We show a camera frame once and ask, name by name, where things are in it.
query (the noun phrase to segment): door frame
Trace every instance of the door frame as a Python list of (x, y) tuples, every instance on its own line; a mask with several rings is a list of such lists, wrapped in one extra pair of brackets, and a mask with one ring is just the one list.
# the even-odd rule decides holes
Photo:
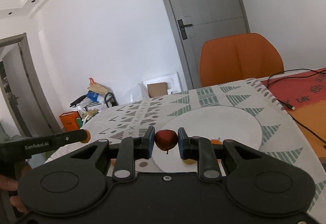
[[(32, 94), (35, 98), (35, 101), (36, 101), (44, 119), (50, 125), (49, 128), (50, 128), (50, 130), (52, 130), (53, 134), (62, 133), (62, 130), (52, 113), (52, 110), (48, 104), (48, 101), (46, 100), (46, 97), (43, 93), (40, 81), (37, 77), (37, 74), (36, 74), (36, 71), (34, 68), (34, 64), (33, 64), (33, 60), (32, 60), (32, 56), (30, 53), (26, 33), (8, 37), (8, 38), (4, 38), (4, 39), (0, 39), (0, 48), (9, 46), (11, 44), (16, 44), (16, 43), (18, 43), (18, 46), (19, 46), (23, 67), (25, 69), (25, 73), (27, 76), (28, 83), (31, 87)], [(4, 100), (7, 104), (10, 114), (11, 114), (19, 132), (21, 133), (21, 135), (24, 135), (24, 132), (22, 131), (22, 128), (20, 127), (18, 120), (15, 117), (15, 114), (10, 106), (10, 103), (9, 103), (9, 100), (4, 91), (2, 82), (0, 84), (0, 87), (1, 87), (1, 91), (4, 96)]]
[[(181, 37), (181, 34), (180, 34), (179, 26), (177, 24), (177, 19), (175, 17), (175, 14), (174, 14), (174, 11), (173, 11), (173, 8), (172, 8), (171, 0), (163, 0), (163, 2), (164, 2), (164, 5), (165, 5), (165, 8), (166, 8), (166, 11), (167, 11), (167, 16), (169, 18), (171, 29), (172, 29), (172, 32), (173, 32), (173, 36), (174, 36), (174, 39), (175, 39), (175, 43), (176, 43), (176, 46), (177, 46), (177, 49), (178, 49), (178, 53), (179, 53), (179, 57), (180, 57), (180, 61), (181, 61), (181, 66), (182, 66), (182, 69), (183, 69), (183, 72), (184, 72), (184, 75), (185, 75), (185, 80), (186, 80), (188, 90), (194, 89), (194, 83), (193, 83), (193, 80), (191, 78), (191, 70), (190, 70), (190, 67), (189, 67), (188, 60), (187, 60), (187, 54), (186, 54), (186, 51), (185, 51), (185, 48), (184, 48), (184, 45), (183, 45), (183, 42), (182, 42), (182, 37)], [(245, 26), (246, 26), (247, 33), (250, 33), (248, 18), (247, 18), (247, 15), (246, 15), (243, 0), (239, 0), (239, 3), (240, 3), (240, 7), (241, 7), (241, 11), (242, 11), (242, 15), (243, 15), (243, 19), (244, 19), (244, 23), (245, 23)], [(193, 54), (192, 55), (188, 54), (188, 59), (189, 59), (189, 61), (194, 61), (195, 58), (193, 57)]]

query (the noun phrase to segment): orange chair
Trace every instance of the orange chair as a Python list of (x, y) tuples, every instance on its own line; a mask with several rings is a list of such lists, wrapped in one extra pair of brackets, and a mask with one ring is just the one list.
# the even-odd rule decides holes
[(283, 70), (278, 51), (257, 33), (207, 41), (199, 62), (203, 87), (251, 77), (267, 77)]

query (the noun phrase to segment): human hand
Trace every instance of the human hand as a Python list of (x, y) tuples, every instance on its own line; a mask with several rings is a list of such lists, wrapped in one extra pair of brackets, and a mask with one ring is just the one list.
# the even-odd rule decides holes
[[(18, 182), (16, 180), (10, 179), (6, 176), (0, 175), (0, 189), (5, 191), (16, 191)], [(10, 197), (10, 203), (17, 208), (19, 212), (27, 213), (19, 196)]]

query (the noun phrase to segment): screw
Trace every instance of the screw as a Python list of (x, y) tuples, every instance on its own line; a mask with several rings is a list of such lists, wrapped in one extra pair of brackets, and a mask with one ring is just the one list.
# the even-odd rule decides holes
[(206, 178), (218, 178), (220, 176), (220, 173), (216, 170), (207, 170), (206, 172), (204, 172), (204, 176)]
[(127, 178), (128, 176), (130, 176), (130, 172), (128, 170), (117, 170), (115, 172), (115, 177), (118, 178)]
[(172, 177), (171, 176), (164, 176), (163, 177), (163, 180), (164, 181), (171, 181), (172, 180)]

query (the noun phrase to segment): gray door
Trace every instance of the gray door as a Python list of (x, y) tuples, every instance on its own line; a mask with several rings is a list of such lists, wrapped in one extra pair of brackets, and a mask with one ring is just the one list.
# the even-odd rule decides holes
[(52, 135), (53, 132), (49, 128), (49, 124), (44, 118), (30, 87), (19, 45), (11, 45), (11, 49), (6, 54), (2, 54), (1, 57), (10, 87), (10, 91), (6, 94), (25, 136)]
[(247, 33), (239, 0), (170, 0), (170, 3), (193, 86), (201, 87), (198, 67), (203, 44), (211, 39)]

